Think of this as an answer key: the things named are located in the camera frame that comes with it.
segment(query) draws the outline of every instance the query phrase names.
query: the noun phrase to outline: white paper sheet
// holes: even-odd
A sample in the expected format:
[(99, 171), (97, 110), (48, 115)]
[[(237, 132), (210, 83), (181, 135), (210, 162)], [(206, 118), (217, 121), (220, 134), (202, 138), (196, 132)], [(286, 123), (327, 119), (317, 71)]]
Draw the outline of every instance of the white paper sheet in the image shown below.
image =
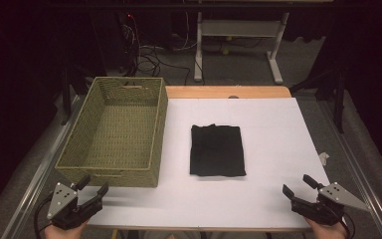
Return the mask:
[[(189, 174), (191, 126), (215, 123), (241, 128), (244, 177)], [(317, 192), (304, 174), (328, 183), (295, 99), (170, 99), (157, 188), (111, 187), (103, 210), (90, 225), (193, 229), (300, 229), (308, 225), (291, 212), (286, 184), (314, 202)], [(84, 202), (96, 187), (80, 193)]]

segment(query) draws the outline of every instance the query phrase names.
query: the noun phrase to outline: black cable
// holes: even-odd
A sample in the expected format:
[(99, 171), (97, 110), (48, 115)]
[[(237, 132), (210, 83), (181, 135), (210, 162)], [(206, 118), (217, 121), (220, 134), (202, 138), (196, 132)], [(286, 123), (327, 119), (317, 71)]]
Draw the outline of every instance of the black cable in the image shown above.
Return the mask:
[(132, 68), (133, 68), (132, 65), (133, 65), (133, 64), (131, 64), (131, 65), (129, 66), (129, 68), (128, 68), (128, 71), (127, 71), (125, 74), (122, 75), (123, 77), (129, 77), (129, 76), (131, 75)]
[(46, 205), (46, 203), (52, 201), (52, 196), (53, 195), (54, 195), (53, 192), (51, 192), (45, 199), (43, 199), (43, 201), (39, 204), (39, 206), (36, 208), (36, 211), (34, 213), (34, 231), (35, 231), (37, 239), (41, 239), (42, 238), (40, 236), (40, 231), (41, 230), (39, 230), (39, 213), (42, 210), (42, 208)]
[(161, 47), (161, 48), (163, 48), (163, 49), (165, 49), (167, 51), (170, 51), (170, 52), (172, 51), (171, 47), (168, 46), (167, 44), (164, 44), (164, 43), (161, 43), (161, 42), (157, 41), (156, 39), (154, 39), (151, 36), (147, 35), (146, 33), (142, 32), (141, 30), (139, 30), (139, 32), (143, 36), (145, 36), (148, 41), (152, 42), (154, 45), (157, 45), (157, 46), (159, 46), (159, 47)]
[(345, 213), (344, 215), (347, 216), (350, 222), (352, 223), (352, 236), (350, 237), (352, 239), (355, 237), (355, 223), (353, 222), (352, 218), (347, 213)]
[[(141, 73), (147, 74), (147, 75), (150, 75), (150, 74), (148, 74), (148, 72), (151, 71), (152, 74), (150, 76), (152, 76), (152, 77), (158, 76), (159, 73), (160, 73), (160, 63), (154, 62), (153, 60), (151, 60), (150, 57), (153, 57), (151, 55), (144, 55), (144, 56), (140, 56), (140, 57), (144, 58), (144, 59), (147, 59), (147, 61), (141, 61), (141, 62), (138, 63), (138, 66), (137, 66), (138, 67), (138, 71), (141, 72)], [(144, 64), (144, 63), (150, 63), (151, 65), (153, 65), (153, 67), (150, 68), (150, 69), (140, 69), (139, 66), (141, 64)]]
[(195, 62), (195, 65), (197, 65), (197, 67), (200, 69), (201, 71), (201, 80), (203, 80), (203, 86), (206, 86), (206, 80), (204, 80), (204, 73), (203, 73), (203, 69), (200, 67), (200, 65), (198, 64), (197, 60), (194, 60)]
[(157, 56), (157, 52), (154, 51), (154, 57), (159, 61), (160, 64), (166, 66), (166, 67), (171, 67), (171, 68), (177, 68), (177, 69), (183, 69), (183, 70), (187, 70), (187, 75), (185, 76), (185, 80), (184, 80), (184, 86), (186, 86), (187, 84), (187, 79), (188, 79), (188, 76), (190, 75), (190, 72), (191, 72), (191, 69), (189, 68), (186, 68), (186, 67), (177, 67), (177, 66), (173, 66), (173, 65), (170, 65), (170, 64), (167, 64), (167, 63), (164, 63), (162, 62), (158, 56)]
[(349, 231), (349, 228), (348, 226), (346, 226), (346, 224), (343, 222), (343, 220), (340, 220), (339, 223), (343, 226), (343, 228), (345, 228), (345, 231), (346, 231), (346, 238), (353, 238), (353, 235), (350, 236), (350, 231)]
[(43, 230), (45, 230), (48, 226), (52, 226), (52, 223), (49, 223), (48, 225), (40, 228), (39, 232), (42, 232)]
[(344, 228), (345, 231), (346, 231), (346, 238), (347, 238), (347, 239), (353, 238), (354, 235), (352, 235), (352, 236), (350, 235), (349, 228), (348, 228), (348, 226), (343, 222), (343, 219), (342, 219), (342, 218), (339, 218), (339, 217), (336, 215), (336, 213), (335, 213), (333, 210), (331, 210), (329, 207), (324, 206), (323, 208), (326, 209), (326, 210), (328, 210), (329, 212), (331, 212), (331, 213), (334, 215), (334, 217), (338, 220), (338, 222), (343, 226), (343, 228)]
[(137, 64), (136, 63), (133, 63), (132, 64), (132, 71), (131, 71), (131, 74), (129, 74), (129, 77), (135, 77), (135, 74), (137, 73)]

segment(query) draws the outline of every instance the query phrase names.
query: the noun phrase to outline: black cloth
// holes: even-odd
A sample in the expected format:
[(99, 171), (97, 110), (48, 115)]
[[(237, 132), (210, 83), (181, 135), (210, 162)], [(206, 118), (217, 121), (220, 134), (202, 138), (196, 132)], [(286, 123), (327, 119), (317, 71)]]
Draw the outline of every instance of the black cloth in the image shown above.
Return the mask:
[(245, 176), (244, 150), (238, 126), (193, 125), (190, 174)]

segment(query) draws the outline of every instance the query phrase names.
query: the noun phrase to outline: dark background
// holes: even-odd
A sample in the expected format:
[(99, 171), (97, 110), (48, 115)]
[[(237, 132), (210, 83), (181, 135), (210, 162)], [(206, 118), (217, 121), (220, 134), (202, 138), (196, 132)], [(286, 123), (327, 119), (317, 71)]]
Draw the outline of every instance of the dark background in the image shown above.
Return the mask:
[[(0, 1), (0, 193), (53, 119), (57, 110), (53, 101), (61, 92), (63, 70), (81, 66), (92, 75), (104, 76), (105, 69), (127, 64), (116, 25), (116, 17), (122, 14), (51, 14), (36, 1)], [(163, 47), (169, 48), (172, 32), (186, 34), (185, 26), (178, 24), (184, 22), (183, 14), (132, 14), (147, 35), (142, 37)], [(240, 13), (228, 16), (243, 17)], [(189, 17), (193, 33), (196, 14)], [(343, 15), (290, 14), (284, 37), (292, 41), (302, 36), (309, 42), (324, 35), (328, 38), (311, 74), (345, 59), (346, 89), (382, 154), (382, 9)], [(73, 79), (81, 77), (76, 74)]]

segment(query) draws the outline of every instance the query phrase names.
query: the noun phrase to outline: wire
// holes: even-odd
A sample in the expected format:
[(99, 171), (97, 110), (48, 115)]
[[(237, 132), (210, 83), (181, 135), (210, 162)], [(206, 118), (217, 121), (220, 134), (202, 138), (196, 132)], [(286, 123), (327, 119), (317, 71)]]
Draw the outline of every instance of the wire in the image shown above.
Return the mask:
[(188, 49), (194, 48), (195, 46), (197, 46), (197, 43), (194, 43), (193, 45), (191, 45), (189, 47), (186, 47), (186, 48), (173, 49), (173, 51), (184, 51), (184, 50), (188, 50)]
[(180, 51), (181, 49), (184, 49), (187, 46), (187, 43), (188, 43), (188, 36), (189, 36), (189, 33), (190, 33), (190, 25), (189, 25), (189, 20), (188, 20), (188, 12), (185, 12), (185, 17), (187, 19), (187, 39), (185, 40), (184, 46), (182, 46), (182, 48), (178, 49), (178, 51)]
[(352, 236), (350, 237), (352, 239), (355, 237), (355, 223), (353, 222), (352, 218), (347, 213), (345, 213), (344, 215), (347, 216), (349, 218), (350, 222), (352, 223)]
[(201, 80), (203, 81), (203, 86), (206, 86), (206, 80), (204, 80), (204, 73), (203, 73), (203, 69), (200, 67), (200, 65), (198, 64), (197, 60), (194, 59), (194, 62), (195, 62), (195, 65), (197, 65), (197, 67), (200, 69), (201, 71)]
[(348, 226), (346, 226), (346, 224), (343, 222), (343, 220), (340, 220), (339, 222), (343, 226), (343, 228), (345, 228), (346, 235), (347, 235), (346, 238), (353, 238), (353, 235), (350, 236), (349, 228), (348, 228)]
[(351, 236), (351, 235), (350, 235), (349, 228), (348, 228), (348, 226), (343, 222), (343, 219), (342, 219), (341, 217), (339, 218), (339, 216), (337, 216), (336, 213), (335, 213), (333, 210), (331, 210), (329, 207), (324, 206), (323, 208), (326, 209), (326, 210), (328, 210), (329, 212), (331, 212), (331, 213), (334, 215), (334, 217), (338, 220), (338, 222), (343, 226), (343, 228), (344, 228), (345, 231), (346, 231), (346, 238), (347, 238), (347, 239), (351, 239), (351, 238), (353, 238), (353, 237), (355, 236), (355, 224), (353, 223), (352, 218), (350, 218), (346, 213), (343, 213), (343, 215), (347, 215), (347, 216), (349, 217), (349, 219), (350, 219), (351, 222), (352, 222), (352, 225), (354, 226), (354, 227), (353, 227), (353, 230), (354, 230), (354, 231), (353, 231), (353, 235)]
[(154, 53), (154, 56), (152, 55), (148, 55), (148, 56), (151, 56), (151, 57), (154, 57), (158, 64), (161, 64), (161, 65), (164, 65), (166, 67), (171, 67), (171, 68), (176, 68), (176, 69), (183, 69), (183, 70), (187, 70), (187, 75), (185, 76), (185, 80), (184, 80), (184, 85), (186, 85), (186, 82), (187, 82), (187, 79), (188, 79), (188, 76), (191, 72), (191, 70), (189, 68), (186, 68), (186, 67), (178, 67), (178, 66), (173, 66), (173, 65), (170, 65), (170, 64), (167, 64), (167, 63), (164, 63), (162, 60), (160, 60), (160, 58), (157, 56), (157, 51), (154, 49), (154, 51), (152, 52)]
[(36, 211), (34, 213), (34, 231), (36, 234), (37, 239), (41, 239), (40, 236), (41, 230), (39, 230), (39, 213), (42, 210), (42, 208), (48, 203), (52, 201), (53, 192), (51, 192), (43, 201), (39, 204), (39, 206), (36, 208)]
[(131, 27), (129, 27), (129, 26), (125, 25), (125, 24), (123, 24), (122, 27), (124, 27), (124, 28), (126, 28), (128, 30), (127, 35), (125, 37), (126, 40), (128, 40), (128, 38), (129, 38), (129, 33), (131, 33), (131, 35), (132, 35), (132, 37), (131, 37), (131, 45), (129, 47), (129, 50), (131, 50), (132, 45), (134, 44), (134, 41), (135, 41), (134, 31), (132, 30)]
[[(150, 75), (152, 77), (158, 77), (160, 74), (160, 63), (154, 62), (149, 57), (152, 57), (152, 56), (141, 56), (141, 58), (147, 59), (147, 61), (141, 61), (140, 63), (138, 63), (138, 66), (137, 66), (138, 71), (143, 73), (143, 74)], [(153, 67), (151, 67), (149, 69), (140, 69), (139, 65), (141, 65), (143, 63), (150, 63), (151, 65), (153, 65)]]
[(137, 24), (136, 24), (136, 22), (135, 22), (135, 18), (131, 15), (131, 14), (128, 14), (128, 17), (130, 18), (130, 19), (132, 19), (132, 21), (134, 22), (134, 28), (135, 28), (135, 33), (136, 33), (136, 40), (137, 40), (137, 43), (138, 43), (138, 55), (137, 55), (137, 57), (138, 57), (138, 59), (137, 59), (137, 64), (138, 64), (138, 62), (139, 62), (139, 55), (140, 55), (140, 53), (139, 53), (139, 50), (140, 50), (140, 44), (139, 44), (139, 37), (138, 37), (138, 28), (137, 28)]
[(137, 72), (136, 64), (135, 62), (132, 62), (130, 67), (128, 68), (128, 71), (123, 75), (123, 77), (134, 77), (136, 72)]
[(39, 232), (42, 232), (43, 230), (45, 230), (45, 229), (46, 229), (47, 227), (49, 227), (49, 226), (52, 226), (52, 223), (49, 223), (48, 225), (46, 225), (46, 226), (40, 228)]
[(155, 45), (153, 45), (153, 46), (150, 46), (150, 45), (144, 45), (144, 46), (141, 46), (141, 48), (146, 48), (146, 49), (151, 49), (151, 50), (152, 50), (150, 53), (147, 53), (147, 54), (152, 54), (152, 53), (154, 53), (154, 51), (155, 51), (156, 49), (160, 49), (160, 50), (163, 50), (163, 49), (164, 49), (164, 48), (162, 48), (162, 47), (157, 47), (157, 46), (155, 46)]

